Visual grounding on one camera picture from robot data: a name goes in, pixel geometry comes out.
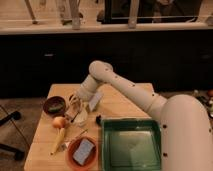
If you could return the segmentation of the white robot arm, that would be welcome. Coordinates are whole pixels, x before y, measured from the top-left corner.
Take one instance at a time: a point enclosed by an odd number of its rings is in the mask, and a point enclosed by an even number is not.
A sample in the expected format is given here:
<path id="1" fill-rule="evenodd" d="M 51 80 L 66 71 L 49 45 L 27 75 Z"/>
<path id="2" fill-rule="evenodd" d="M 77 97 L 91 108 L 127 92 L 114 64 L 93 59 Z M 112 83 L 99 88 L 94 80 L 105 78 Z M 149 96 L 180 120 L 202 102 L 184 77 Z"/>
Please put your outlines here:
<path id="1" fill-rule="evenodd" d="M 89 101 L 104 83 L 110 84 L 161 126 L 162 171 L 213 171 L 213 129 L 205 107 L 195 97 L 168 99 L 119 76 L 111 64 L 93 61 L 76 95 Z"/>

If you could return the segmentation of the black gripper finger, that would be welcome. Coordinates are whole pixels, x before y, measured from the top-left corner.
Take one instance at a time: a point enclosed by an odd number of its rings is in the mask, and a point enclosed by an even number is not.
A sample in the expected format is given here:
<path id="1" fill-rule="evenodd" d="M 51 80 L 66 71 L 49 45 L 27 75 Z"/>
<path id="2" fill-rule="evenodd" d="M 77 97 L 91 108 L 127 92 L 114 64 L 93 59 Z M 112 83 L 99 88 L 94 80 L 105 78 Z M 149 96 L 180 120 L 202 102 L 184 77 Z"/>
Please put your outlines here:
<path id="1" fill-rule="evenodd" d="M 80 114 L 80 113 L 78 112 L 78 113 L 72 118 L 71 123 L 73 123 L 73 122 L 75 121 L 76 117 L 77 117 L 79 114 Z"/>

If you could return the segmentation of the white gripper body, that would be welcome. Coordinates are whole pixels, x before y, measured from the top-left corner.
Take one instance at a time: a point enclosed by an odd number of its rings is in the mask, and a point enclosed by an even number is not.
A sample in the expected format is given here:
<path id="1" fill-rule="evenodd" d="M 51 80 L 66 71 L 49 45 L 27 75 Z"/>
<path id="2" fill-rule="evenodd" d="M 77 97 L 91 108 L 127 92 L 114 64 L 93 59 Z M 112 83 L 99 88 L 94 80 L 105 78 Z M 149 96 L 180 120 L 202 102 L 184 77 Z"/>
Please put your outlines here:
<path id="1" fill-rule="evenodd" d="M 76 95 L 83 101 L 89 101 L 94 96 L 100 85 L 100 81 L 96 80 L 91 75 L 88 75 L 80 84 L 80 87 L 76 91 Z"/>

